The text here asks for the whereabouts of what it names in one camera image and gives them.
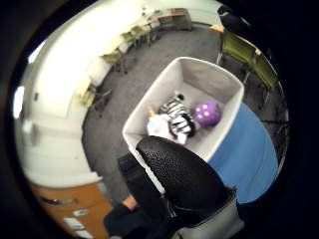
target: blue table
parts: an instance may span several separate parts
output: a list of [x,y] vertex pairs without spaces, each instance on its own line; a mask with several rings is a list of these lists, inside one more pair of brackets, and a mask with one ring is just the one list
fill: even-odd
[[237,189],[239,204],[257,199],[273,182],[278,168],[274,145],[262,122],[245,104],[208,164],[226,186]]

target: toy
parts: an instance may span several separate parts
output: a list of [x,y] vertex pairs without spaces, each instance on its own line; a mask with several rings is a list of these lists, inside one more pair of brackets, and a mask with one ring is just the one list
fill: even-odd
[[168,127],[169,116],[165,114],[157,115],[151,107],[149,107],[149,115],[148,134],[173,140]]
[[195,107],[195,120],[202,126],[215,125],[220,121],[220,108],[217,102],[207,101]]
[[194,119],[189,109],[182,104],[183,100],[184,96],[175,92],[174,96],[159,108],[160,114],[169,116],[169,129],[181,144],[185,144],[187,138],[195,133]]

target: zebra plush toy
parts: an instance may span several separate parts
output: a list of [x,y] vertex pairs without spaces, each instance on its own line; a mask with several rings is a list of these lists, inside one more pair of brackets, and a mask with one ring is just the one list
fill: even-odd
[[183,100],[184,96],[175,92],[174,96],[159,108],[160,114],[169,116],[169,130],[182,144],[195,134],[194,119],[189,109],[182,104]]

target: person's hand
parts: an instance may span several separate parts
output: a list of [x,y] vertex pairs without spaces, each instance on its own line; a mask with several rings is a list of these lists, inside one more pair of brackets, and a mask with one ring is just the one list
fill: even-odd
[[138,206],[136,200],[132,196],[127,197],[127,199],[125,199],[122,203],[131,211],[133,211]]

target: orange cabinet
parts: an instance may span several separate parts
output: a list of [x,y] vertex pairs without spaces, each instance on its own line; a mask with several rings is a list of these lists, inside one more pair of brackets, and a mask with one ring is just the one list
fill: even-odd
[[[87,231],[95,239],[109,238],[103,218],[112,206],[97,183],[63,189],[31,183],[31,188],[44,210],[72,236],[79,236],[77,231]],[[71,228],[66,220],[75,220],[84,228]]]

